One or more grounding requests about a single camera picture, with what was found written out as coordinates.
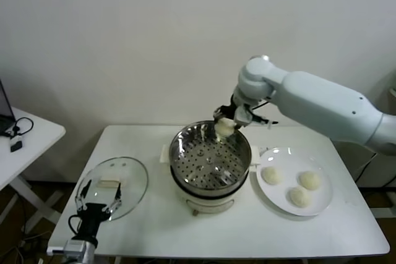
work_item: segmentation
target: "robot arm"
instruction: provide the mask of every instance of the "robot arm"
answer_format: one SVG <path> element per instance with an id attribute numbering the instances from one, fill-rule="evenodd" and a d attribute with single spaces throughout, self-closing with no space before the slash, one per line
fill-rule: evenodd
<path id="1" fill-rule="evenodd" d="M 251 108 L 260 100 L 277 105 L 285 116 L 332 140 L 396 155 L 396 116 L 378 111 L 352 89 L 306 72 L 287 72 L 260 56 L 241 69 L 225 116 L 238 126 L 249 125 L 254 120 Z M 222 116 L 215 113 L 215 119 Z"/>

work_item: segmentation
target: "stainless steel steamer basket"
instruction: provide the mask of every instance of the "stainless steel steamer basket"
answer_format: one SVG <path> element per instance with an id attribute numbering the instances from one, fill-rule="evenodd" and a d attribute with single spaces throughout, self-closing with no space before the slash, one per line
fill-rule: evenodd
<path id="1" fill-rule="evenodd" d="M 214 122 L 202 121 L 183 128 L 170 145 L 170 165 L 176 183 L 199 198 L 222 198 L 246 180 L 251 148 L 240 131 L 217 138 Z"/>

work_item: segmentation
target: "clear glass lid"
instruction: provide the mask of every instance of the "clear glass lid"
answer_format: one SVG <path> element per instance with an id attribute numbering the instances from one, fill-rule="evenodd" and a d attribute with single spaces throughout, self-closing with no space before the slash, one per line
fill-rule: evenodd
<path id="1" fill-rule="evenodd" d="M 149 176 L 143 163 L 130 157 L 112 158 L 82 179 L 75 196 L 77 208 L 86 203 L 105 204 L 110 208 L 109 221 L 112 221 L 131 212 L 143 199 L 148 185 Z"/>

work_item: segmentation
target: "white plate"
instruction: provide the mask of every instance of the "white plate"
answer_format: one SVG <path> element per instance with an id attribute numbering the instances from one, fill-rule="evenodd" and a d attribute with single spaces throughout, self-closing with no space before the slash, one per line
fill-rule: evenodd
<path id="1" fill-rule="evenodd" d="M 278 185 L 267 184 L 261 177 L 261 171 L 268 166 L 279 170 L 283 181 Z M 310 191 L 312 203 L 305 208 L 297 207 L 290 201 L 288 191 L 299 186 L 299 175 L 305 171 L 314 171 L 321 178 L 321 186 Z M 295 148 L 273 148 L 261 156 L 257 165 L 257 180 L 266 196 L 282 210 L 298 216 L 316 216 L 325 210 L 333 197 L 333 189 L 329 177 L 322 166 L 305 151 Z"/>

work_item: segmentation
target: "dough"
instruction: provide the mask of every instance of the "dough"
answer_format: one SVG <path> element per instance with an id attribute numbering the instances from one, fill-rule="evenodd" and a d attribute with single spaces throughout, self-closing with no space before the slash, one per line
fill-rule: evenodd
<path id="1" fill-rule="evenodd" d="M 317 190 L 321 186 L 321 178 L 314 171 L 306 171 L 299 176 L 301 185 L 308 190 Z"/>
<path id="2" fill-rule="evenodd" d="M 301 208 L 308 207 L 312 202 L 311 195 L 308 193 L 306 189 L 300 186 L 292 188 L 289 191 L 289 196 L 293 204 L 296 205 L 297 207 L 301 207 Z"/>
<path id="3" fill-rule="evenodd" d="M 223 117 L 215 124 L 215 132 L 218 137 L 229 137 L 234 133 L 235 125 L 233 120 Z"/>
<path id="4" fill-rule="evenodd" d="M 265 167 L 261 171 L 261 177 L 267 184 L 270 185 L 277 185 L 283 180 L 283 177 L 280 174 L 279 170 L 277 170 L 273 166 Z"/>

